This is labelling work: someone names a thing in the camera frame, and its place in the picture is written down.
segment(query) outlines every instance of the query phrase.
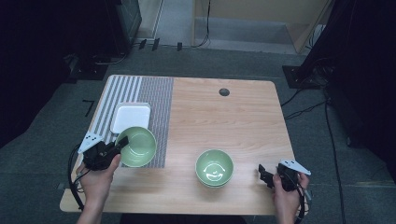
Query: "cable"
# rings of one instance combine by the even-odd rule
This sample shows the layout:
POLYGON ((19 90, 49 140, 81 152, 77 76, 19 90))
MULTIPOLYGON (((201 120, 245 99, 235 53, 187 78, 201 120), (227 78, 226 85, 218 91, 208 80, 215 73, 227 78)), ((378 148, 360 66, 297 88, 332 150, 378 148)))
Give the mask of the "cable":
POLYGON ((290 103, 290 101, 291 101, 292 99, 294 99, 294 97, 295 97, 298 93, 300 93, 300 91, 303 91, 303 90, 304 90, 304 89, 298 89, 298 90, 289 98, 289 100, 287 100, 285 103, 283 103, 283 104, 280 105, 280 106, 284 106, 284 105, 290 103))
POLYGON ((334 155, 335 173, 337 174, 338 190, 339 190, 339 193, 340 193, 340 201, 341 201, 341 216, 342 216, 342 219, 343 219, 343 223, 345 224, 346 223, 346 215, 345 215, 345 211, 344 211, 344 193, 343 193, 343 187, 341 185, 340 173, 339 173, 339 170, 338 170, 337 152, 335 150, 334 138, 332 136, 332 128, 330 127, 329 115, 327 113, 327 105, 328 104, 325 104, 324 110, 325 110, 325 114, 326 114, 327 128, 329 129, 330 138, 332 139, 332 152, 333 152, 333 155, 334 155))
MULTIPOLYGON (((78 184, 79 184, 79 180, 84 176, 84 175, 86 175, 87 173, 89 173, 91 170, 88 170, 87 172, 85 172, 83 175, 82 174, 78 174, 78 176, 76 177, 76 180, 73 182, 73 184, 76 186, 76 189, 77 189, 77 186, 78 186, 78 184)), ((83 193, 84 191, 83 190, 81 190, 82 188, 79 188, 79 189, 77 189, 77 192, 78 193, 83 193)))
POLYGON ((79 149, 80 145, 81 144, 76 145, 75 148, 73 148, 72 152, 70 153, 69 162, 67 164, 67 179, 69 181, 69 187, 70 187, 70 190, 72 191, 73 197, 76 199, 76 202, 78 204, 78 209, 80 209, 82 211, 82 210, 84 210, 84 204, 82 203, 82 200, 79 198, 78 189, 76 188, 75 182, 73 182, 73 180, 72 180, 73 158, 74 158, 74 155, 76 154, 77 150, 79 149))
POLYGON ((98 65, 114 65, 114 64, 117 64, 117 63, 122 62, 125 58, 126 58, 126 54, 124 54, 123 57, 122 57, 121 59, 119 59, 118 61, 116 61, 116 62, 111 62, 111 63, 95 63, 95 64, 98 64, 98 65))
POLYGON ((210 0, 209 0, 209 4, 207 5, 207 15, 206 15, 206 35, 204 40, 202 41, 201 44, 197 45, 197 46, 191 46, 191 48, 199 48, 201 46, 203 46, 206 41, 209 39, 209 15, 210 15, 210 0))
POLYGON ((294 119, 294 118, 296 118, 296 117, 299 117, 299 116, 302 115, 303 113, 305 113, 305 112, 310 112, 310 111, 312 111, 315 107, 320 106, 320 105, 323 105, 323 104, 325 104, 326 102, 327 102, 327 100, 325 100, 325 101, 323 101, 323 102, 320 102, 320 103, 318 103, 318 104, 316 104, 316 105, 309 106, 307 109, 293 112, 293 113, 291 113, 290 115, 286 116, 285 119, 294 119))
POLYGON ((304 216, 305 216, 305 195, 303 195, 300 192, 300 188, 298 186, 300 186, 301 189, 303 187, 301 187, 300 184, 297 185, 297 192, 300 195, 300 206, 301 206, 301 208, 300 208, 300 212, 299 212, 299 214, 297 216, 297 219, 295 220, 294 224, 301 223, 303 221, 304 216))

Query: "white tray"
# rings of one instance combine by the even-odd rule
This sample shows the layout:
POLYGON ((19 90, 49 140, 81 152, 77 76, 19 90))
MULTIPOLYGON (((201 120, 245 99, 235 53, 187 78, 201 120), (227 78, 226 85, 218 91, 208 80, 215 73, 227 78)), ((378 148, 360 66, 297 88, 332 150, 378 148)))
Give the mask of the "white tray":
POLYGON ((122 133, 125 129, 136 126, 147 129, 150 112, 149 103, 119 103, 114 109, 110 131, 122 133))

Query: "green bowl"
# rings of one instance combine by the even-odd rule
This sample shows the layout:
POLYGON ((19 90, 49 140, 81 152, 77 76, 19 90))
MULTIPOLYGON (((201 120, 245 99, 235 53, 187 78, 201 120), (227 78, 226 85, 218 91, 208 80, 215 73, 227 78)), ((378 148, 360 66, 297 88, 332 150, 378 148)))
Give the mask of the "green bowl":
POLYGON ((129 144, 121 149, 121 162, 129 167, 141 167, 155 156, 157 142, 151 131, 142 127, 131 127, 119 134, 116 144, 128 136, 129 144))
POLYGON ((221 187, 233 175, 233 160, 221 150, 208 150, 195 163, 195 173, 206 186, 221 187))

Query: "striped mat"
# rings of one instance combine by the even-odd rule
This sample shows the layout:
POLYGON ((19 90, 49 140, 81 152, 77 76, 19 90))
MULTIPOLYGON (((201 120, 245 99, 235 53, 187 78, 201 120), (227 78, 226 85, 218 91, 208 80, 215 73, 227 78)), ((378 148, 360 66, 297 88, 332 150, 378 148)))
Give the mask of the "striped mat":
POLYGON ((148 129, 156 137, 158 146, 154 159, 144 167, 163 168, 173 82, 172 77, 110 76, 93 118, 91 132, 103 136, 106 144, 114 142, 118 135, 110 131, 110 123, 116 105, 122 102, 149 103, 151 113, 148 129))

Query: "hand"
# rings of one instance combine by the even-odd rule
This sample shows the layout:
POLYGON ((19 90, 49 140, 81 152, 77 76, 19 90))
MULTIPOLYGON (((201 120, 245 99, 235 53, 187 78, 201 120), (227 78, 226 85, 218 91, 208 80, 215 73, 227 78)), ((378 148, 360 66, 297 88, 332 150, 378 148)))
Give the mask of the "hand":
POLYGON ((100 223, 114 171, 119 167, 119 164, 120 154, 116 155, 110 166, 103 171, 89 171, 85 168, 84 163, 77 168, 77 174, 84 175, 89 171, 79 181, 84 189, 85 206, 78 223, 100 223))
MULTIPOLYGON (((297 189, 294 191, 285 191, 278 174, 274 175, 273 180, 275 185, 273 200, 276 208, 277 223, 292 224, 294 223, 297 209, 300 206, 300 195, 297 189)), ((299 173, 299 183, 306 189, 309 183, 308 177, 303 173, 299 173)))

